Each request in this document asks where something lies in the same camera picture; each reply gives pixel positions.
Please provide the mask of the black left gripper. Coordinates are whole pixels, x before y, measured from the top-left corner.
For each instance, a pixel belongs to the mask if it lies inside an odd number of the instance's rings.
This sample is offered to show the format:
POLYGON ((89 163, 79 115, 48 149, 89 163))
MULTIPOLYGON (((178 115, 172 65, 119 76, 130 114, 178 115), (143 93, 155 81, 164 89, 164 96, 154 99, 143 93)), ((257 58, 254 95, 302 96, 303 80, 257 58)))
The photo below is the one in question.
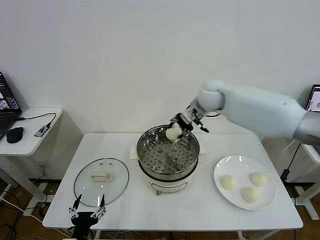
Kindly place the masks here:
POLYGON ((91 240, 94 239, 93 231, 91 227, 98 223, 98 218, 102 218, 106 213, 105 207, 105 194, 102 194, 100 199, 99 208, 97 211, 85 211, 78 212, 78 207, 81 202, 82 194, 80 194, 77 199, 74 201, 72 207, 69 207, 69 214, 72 217, 71 222, 73 226, 70 228, 73 230, 71 237, 76 240, 88 240, 88 237, 91 237, 91 240))

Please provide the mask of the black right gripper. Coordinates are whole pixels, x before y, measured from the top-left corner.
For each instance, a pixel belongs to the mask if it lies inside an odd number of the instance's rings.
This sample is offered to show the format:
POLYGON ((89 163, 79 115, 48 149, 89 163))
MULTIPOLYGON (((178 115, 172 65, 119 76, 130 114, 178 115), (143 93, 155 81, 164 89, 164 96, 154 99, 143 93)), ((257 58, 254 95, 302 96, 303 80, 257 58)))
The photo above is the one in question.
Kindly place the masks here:
POLYGON ((193 135, 191 131, 194 129, 192 125, 194 119, 194 113, 192 111, 179 112, 170 119, 168 128, 179 127, 182 129, 179 137, 189 138, 193 135))

